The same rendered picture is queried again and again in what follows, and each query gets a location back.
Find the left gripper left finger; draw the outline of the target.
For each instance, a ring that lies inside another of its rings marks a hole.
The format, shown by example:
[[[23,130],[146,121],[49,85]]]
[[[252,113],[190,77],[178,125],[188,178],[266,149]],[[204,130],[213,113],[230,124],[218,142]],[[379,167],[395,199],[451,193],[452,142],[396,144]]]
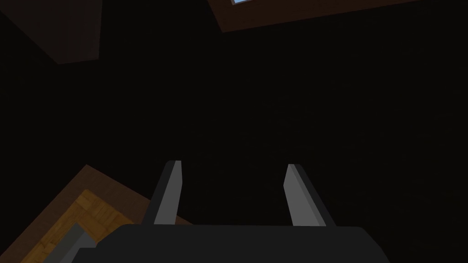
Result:
[[[182,189],[180,160],[168,161],[160,175],[142,225],[174,225]]]

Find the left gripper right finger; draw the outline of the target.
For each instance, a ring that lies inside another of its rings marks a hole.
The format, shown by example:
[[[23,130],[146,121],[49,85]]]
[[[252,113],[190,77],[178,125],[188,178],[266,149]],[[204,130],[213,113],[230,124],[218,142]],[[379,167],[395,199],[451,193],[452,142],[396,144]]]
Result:
[[[299,164],[287,166],[282,187],[293,226],[336,226],[308,175]]]

